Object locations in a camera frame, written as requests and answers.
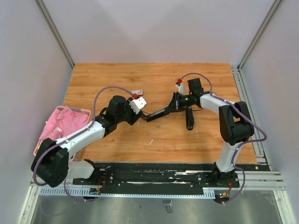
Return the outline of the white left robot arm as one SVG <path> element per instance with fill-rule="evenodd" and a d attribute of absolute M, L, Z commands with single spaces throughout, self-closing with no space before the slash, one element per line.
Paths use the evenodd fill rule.
<path fill-rule="evenodd" d="M 91 160 L 71 161 L 71 157 L 87 145 L 109 135 L 119 123 L 133 125 L 142 116 L 142 108 L 146 104 L 142 97 L 125 99 L 113 96 L 108 107 L 83 128 L 57 140 L 43 140 L 31 165 L 34 181 L 39 177 L 44 181 L 42 185 L 52 188 L 65 180 L 78 178 L 91 185 L 96 184 L 100 180 L 96 164 Z"/>

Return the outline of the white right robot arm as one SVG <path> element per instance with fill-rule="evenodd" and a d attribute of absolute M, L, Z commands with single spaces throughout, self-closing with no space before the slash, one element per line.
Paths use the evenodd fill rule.
<path fill-rule="evenodd" d="M 178 91 L 173 93 L 172 100 L 164 109 L 163 115 L 180 111 L 189 113 L 190 107 L 196 105 L 219 116 L 223 146 L 218 160 L 214 163 L 211 177 L 213 184 L 221 187 L 237 170 L 236 159 L 243 145 L 250 142 L 254 134 L 254 123 L 245 102 L 228 101 L 216 96 L 213 93 L 212 83 L 209 83 L 210 90 L 204 91 L 199 78 L 188 80 L 189 94 L 185 95 L 182 81 L 180 78 L 176 82 Z"/>

